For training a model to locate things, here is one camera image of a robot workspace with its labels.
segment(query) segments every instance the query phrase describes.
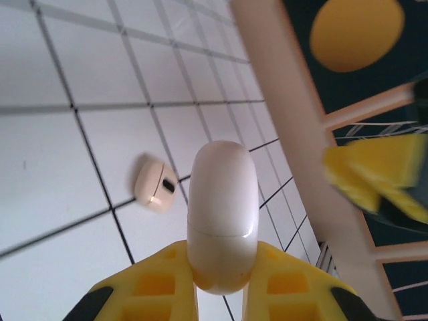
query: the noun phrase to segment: yellow plastic part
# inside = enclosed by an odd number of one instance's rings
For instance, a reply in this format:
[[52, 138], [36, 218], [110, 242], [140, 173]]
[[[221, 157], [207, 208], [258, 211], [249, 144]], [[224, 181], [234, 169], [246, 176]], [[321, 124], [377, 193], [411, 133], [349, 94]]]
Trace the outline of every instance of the yellow plastic part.
[[95, 321], [197, 321], [186, 241], [178, 241], [99, 284], [114, 291]]
[[249, 281], [245, 321], [347, 321], [330, 293], [355, 291], [318, 268], [259, 241]]
[[404, 190], [417, 184], [427, 134], [358, 140], [346, 147], [348, 165], [410, 218], [428, 224], [428, 210]]
[[353, 72], [388, 53], [404, 23], [397, 0], [329, 0], [312, 25], [310, 49], [324, 67]]
[[346, 149], [347, 147], [326, 149], [323, 159], [326, 178], [330, 184], [343, 191], [354, 204], [376, 213], [381, 197], [374, 188], [348, 166]]

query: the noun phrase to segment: beige plastic pod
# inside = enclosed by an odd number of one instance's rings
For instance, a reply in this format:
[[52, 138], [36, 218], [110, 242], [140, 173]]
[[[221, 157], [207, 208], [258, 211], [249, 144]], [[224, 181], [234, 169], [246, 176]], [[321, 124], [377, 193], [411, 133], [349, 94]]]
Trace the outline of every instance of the beige plastic pod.
[[239, 291], [257, 253], [259, 198], [255, 166], [235, 142], [206, 144], [191, 173], [187, 255], [196, 285], [212, 294]]

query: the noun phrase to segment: yellow circle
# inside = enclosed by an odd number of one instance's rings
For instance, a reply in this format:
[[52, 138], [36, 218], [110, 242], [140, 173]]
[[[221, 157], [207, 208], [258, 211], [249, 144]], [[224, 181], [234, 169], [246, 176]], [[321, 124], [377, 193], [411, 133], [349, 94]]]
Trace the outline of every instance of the yellow circle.
[[324, 67], [353, 72], [391, 50], [404, 20], [397, 0], [329, 0], [315, 17], [310, 49]]

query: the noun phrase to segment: white capsule toy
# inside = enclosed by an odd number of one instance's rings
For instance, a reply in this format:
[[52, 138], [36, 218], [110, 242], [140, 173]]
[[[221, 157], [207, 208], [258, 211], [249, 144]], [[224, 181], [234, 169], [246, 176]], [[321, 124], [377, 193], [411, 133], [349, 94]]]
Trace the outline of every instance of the white capsule toy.
[[187, 256], [196, 285], [230, 294], [246, 285], [257, 253], [259, 198], [255, 166], [235, 142], [205, 145], [193, 164]]

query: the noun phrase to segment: white tiled wall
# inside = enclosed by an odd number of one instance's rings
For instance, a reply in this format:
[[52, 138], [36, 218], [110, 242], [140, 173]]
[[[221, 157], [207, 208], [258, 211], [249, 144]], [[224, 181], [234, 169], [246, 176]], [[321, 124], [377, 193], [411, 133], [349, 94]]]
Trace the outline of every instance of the white tiled wall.
[[[259, 239], [319, 248], [224, 0], [0, 0], [0, 315], [61, 320], [93, 284], [186, 238], [189, 174], [210, 140], [251, 151]], [[181, 178], [157, 215], [132, 188], [149, 152]], [[241, 292], [198, 291], [201, 321]]]

